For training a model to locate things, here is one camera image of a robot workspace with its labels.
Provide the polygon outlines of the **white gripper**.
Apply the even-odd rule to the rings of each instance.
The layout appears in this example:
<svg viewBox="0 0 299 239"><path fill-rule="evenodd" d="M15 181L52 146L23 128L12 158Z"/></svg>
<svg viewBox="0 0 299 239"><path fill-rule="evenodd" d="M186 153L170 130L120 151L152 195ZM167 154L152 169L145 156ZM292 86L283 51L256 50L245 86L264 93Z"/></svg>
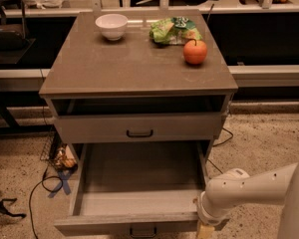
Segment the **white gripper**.
<svg viewBox="0 0 299 239"><path fill-rule="evenodd" d="M205 192L202 192L196 201L196 211L199 220L204 223L197 225L196 239L209 239L214 232L214 227L228 218L229 209L214 205Z"/></svg>

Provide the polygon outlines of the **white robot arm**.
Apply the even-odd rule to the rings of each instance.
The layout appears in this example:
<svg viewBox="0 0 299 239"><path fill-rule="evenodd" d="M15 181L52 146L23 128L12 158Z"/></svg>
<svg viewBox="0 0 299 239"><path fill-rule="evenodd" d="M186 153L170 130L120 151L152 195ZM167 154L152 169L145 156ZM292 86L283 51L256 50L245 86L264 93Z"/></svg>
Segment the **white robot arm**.
<svg viewBox="0 0 299 239"><path fill-rule="evenodd" d="M207 181L195 200L197 239L209 239L236 206L282 204L277 239L299 239L299 162L249 176L233 168Z"/></svg>

